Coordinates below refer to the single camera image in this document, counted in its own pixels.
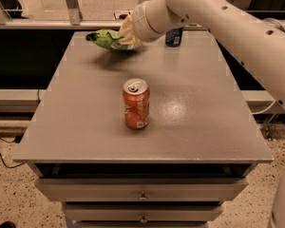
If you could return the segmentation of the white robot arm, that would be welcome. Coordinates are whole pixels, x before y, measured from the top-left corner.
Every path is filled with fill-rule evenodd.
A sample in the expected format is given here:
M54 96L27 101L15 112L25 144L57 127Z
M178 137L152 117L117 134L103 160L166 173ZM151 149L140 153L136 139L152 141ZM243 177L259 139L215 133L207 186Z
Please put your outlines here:
M152 42L170 29L198 24L285 109L285 32L226 0L149 0L122 25L128 42ZM211 228L285 228L285 157L259 167L244 194L226 204Z

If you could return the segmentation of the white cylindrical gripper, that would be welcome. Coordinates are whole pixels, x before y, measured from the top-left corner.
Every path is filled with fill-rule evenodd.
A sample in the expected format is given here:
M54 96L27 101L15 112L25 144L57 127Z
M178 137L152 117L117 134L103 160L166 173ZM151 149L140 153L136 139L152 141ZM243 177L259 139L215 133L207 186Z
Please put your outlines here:
M119 29L119 34L123 38L119 43L136 46L141 45L142 41L153 42L167 31L183 26L182 19L167 7L165 0L144 1L134 8L132 16L127 15L123 20Z

